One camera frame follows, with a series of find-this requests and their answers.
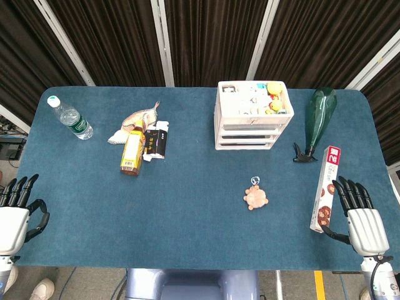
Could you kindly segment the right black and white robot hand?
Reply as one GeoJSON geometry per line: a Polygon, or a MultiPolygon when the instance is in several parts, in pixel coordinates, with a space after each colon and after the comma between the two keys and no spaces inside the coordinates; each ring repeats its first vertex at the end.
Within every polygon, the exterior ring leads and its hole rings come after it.
{"type": "Polygon", "coordinates": [[[347,220],[348,234],[334,232],[327,225],[321,226],[323,232],[334,240],[351,245],[360,256],[384,255],[389,250],[388,238],[380,213],[374,208],[367,189],[342,176],[332,183],[347,220]]]}

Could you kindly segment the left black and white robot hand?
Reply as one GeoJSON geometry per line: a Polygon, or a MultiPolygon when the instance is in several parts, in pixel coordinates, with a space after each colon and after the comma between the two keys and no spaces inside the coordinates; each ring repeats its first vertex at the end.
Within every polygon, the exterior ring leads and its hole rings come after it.
{"type": "Polygon", "coordinates": [[[12,179],[1,190],[1,256],[13,256],[23,244],[41,234],[48,225],[50,213],[42,199],[28,204],[31,190],[39,175],[12,179]],[[40,209],[42,219],[33,229],[28,229],[31,215],[40,209]]]}

